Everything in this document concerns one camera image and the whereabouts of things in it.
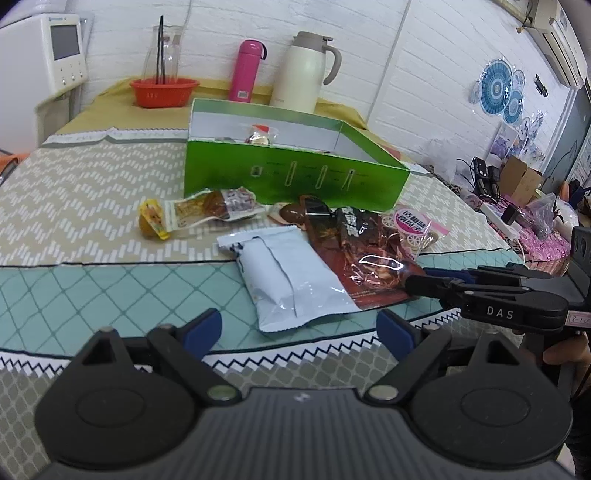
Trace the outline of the person's right hand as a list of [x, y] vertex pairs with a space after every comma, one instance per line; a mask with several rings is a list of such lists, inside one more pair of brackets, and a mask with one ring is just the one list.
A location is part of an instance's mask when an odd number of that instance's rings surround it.
[[548, 365], [572, 364], [575, 367], [573, 395], [578, 396], [590, 385], [590, 346], [585, 333], [559, 342], [543, 353]]

